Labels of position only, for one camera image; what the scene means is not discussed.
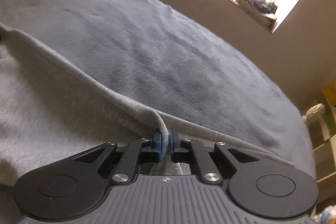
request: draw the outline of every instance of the beige wall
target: beige wall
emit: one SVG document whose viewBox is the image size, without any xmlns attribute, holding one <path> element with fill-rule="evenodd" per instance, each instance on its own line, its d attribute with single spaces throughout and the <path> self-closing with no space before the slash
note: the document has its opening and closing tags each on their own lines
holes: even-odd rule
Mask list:
<svg viewBox="0 0 336 224">
<path fill-rule="evenodd" d="M 300 0 L 273 34 L 229 0 L 161 0 L 250 58 L 300 108 L 336 78 L 336 0 Z"/>
</svg>

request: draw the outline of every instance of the metal bolt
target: metal bolt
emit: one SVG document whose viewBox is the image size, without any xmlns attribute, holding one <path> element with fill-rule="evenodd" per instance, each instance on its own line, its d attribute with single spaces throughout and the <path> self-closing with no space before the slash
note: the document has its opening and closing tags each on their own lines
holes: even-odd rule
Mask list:
<svg viewBox="0 0 336 224">
<path fill-rule="evenodd" d="M 208 173 L 204 175 L 204 179 L 207 181 L 218 181 L 221 179 L 221 176 L 216 173 Z"/>
<path fill-rule="evenodd" d="M 126 182 L 129 180 L 129 176 L 126 174 L 115 174 L 112 179 L 116 182 Z"/>
</svg>

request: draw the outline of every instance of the bed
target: bed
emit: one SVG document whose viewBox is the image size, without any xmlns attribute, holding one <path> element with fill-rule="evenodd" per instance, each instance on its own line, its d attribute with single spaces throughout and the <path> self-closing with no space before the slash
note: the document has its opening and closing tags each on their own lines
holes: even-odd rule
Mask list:
<svg viewBox="0 0 336 224">
<path fill-rule="evenodd" d="M 280 88 L 158 0 L 0 0 L 0 37 L 0 203 L 11 208 L 0 223 L 18 217 L 7 186 L 24 173 L 156 128 L 166 145 L 174 128 L 315 177 L 307 128 Z"/>
</svg>

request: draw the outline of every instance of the ribbed surface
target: ribbed surface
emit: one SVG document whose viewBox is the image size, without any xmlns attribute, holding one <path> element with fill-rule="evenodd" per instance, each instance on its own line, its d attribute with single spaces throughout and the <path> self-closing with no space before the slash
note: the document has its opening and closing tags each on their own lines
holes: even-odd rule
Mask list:
<svg viewBox="0 0 336 224">
<path fill-rule="evenodd" d="M 24 218 L 20 224 L 44 223 Z M 315 223 L 309 217 L 272 221 L 235 206 L 218 186 L 190 176 L 139 176 L 129 186 L 116 186 L 95 211 L 63 224 L 262 224 Z"/>
</svg>

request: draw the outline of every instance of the light gray fabric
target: light gray fabric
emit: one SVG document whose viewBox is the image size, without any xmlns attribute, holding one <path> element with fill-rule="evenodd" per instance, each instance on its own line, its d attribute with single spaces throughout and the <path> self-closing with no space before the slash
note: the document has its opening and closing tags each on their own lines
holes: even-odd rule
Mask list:
<svg viewBox="0 0 336 224">
<path fill-rule="evenodd" d="M 156 127 L 165 142 L 167 127 L 176 128 L 315 176 L 307 128 L 281 90 L 229 44 L 158 0 L 0 0 L 0 21 L 31 35 L 0 26 L 2 184 Z M 181 169 L 164 161 L 153 172 Z"/>
</svg>

